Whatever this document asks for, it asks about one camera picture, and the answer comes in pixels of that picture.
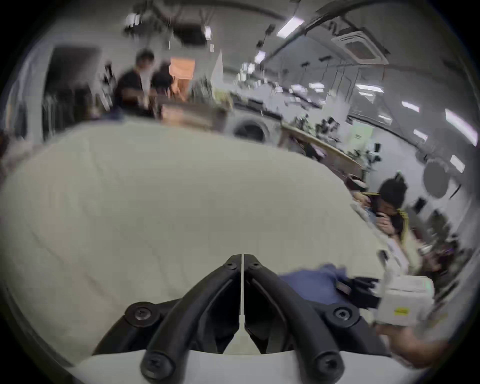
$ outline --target sticker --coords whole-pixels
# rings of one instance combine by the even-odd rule
[[[410,309],[405,307],[398,307],[398,308],[395,308],[394,310],[394,314],[396,316],[407,316],[409,312],[410,312]]]

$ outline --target ceiling light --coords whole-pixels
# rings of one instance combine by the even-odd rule
[[[413,130],[413,134],[423,139],[423,141],[427,141],[428,139],[428,135],[424,134],[423,132],[417,131],[416,129]]]
[[[308,84],[308,86],[312,89],[324,88],[325,87],[325,85],[323,85],[322,83],[310,83],[310,84]]]
[[[295,31],[299,26],[303,24],[303,20],[298,17],[293,16],[287,23],[277,32],[277,36],[281,38],[286,38],[293,31]]]
[[[260,64],[265,59],[265,55],[264,51],[258,51],[257,56],[255,56],[255,62]]]
[[[255,64],[253,63],[248,64],[247,72],[249,74],[252,74],[254,71],[255,71]]]
[[[366,85],[366,84],[355,84],[358,89],[364,89],[365,91],[373,91],[373,92],[381,92],[383,93],[384,90],[376,85]]]
[[[417,107],[414,104],[408,103],[407,101],[402,101],[402,105],[404,107],[414,110],[415,112],[420,112],[420,107]]]
[[[205,38],[207,40],[212,40],[212,28],[210,28],[209,26],[205,27]]]
[[[292,89],[295,91],[295,92],[302,92],[302,93],[307,93],[308,90],[307,88],[305,88],[303,85],[301,84],[293,84],[292,85]]]
[[[457,156],[452,155],[450,163],[452,163],[454,167],[458,169],[458,172],[463,173],[463,170],[465,169],[465,164],[463,164]]]
[[[449,109],[445,109],[445,118],[446,120],[452,124],[455,128],[457,128],[460,132],[462,132],[465,137],[474,145],[477,146],[479,134],[476,130],[472,128],[470,124],[468,124],[465,120],[463,120],[460,116],[453,113]]]

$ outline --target table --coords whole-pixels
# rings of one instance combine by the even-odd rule
[[[71,363],[137,301],[182,297],[231,255],[277,274],[324,263],[381,278],[381,245],[327,167],[152,120],[80,124],[0,190],[3,279]]]
[[[282,134],[280,136],[280,141],[278,142],[279,147],[283,147],[289,137],[295,137],[299,140],[321,147],[327,154],[322,163],[343,180],[349,173],[362,177],[363,166],[339,149],[285,122],[281,123],[281,130]]]

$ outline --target white device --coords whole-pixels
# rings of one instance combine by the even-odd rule
[[[434,303],[433,282],[425,276],[395,275],[386,270],[381,291],[375,314],[378,323],[413,326],[426,318]]]

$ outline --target air conditioning vent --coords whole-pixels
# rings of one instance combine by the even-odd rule
[[[381,49],[362,31],[334,37],[332,42],[341,47],[359,64],[388,64]]]

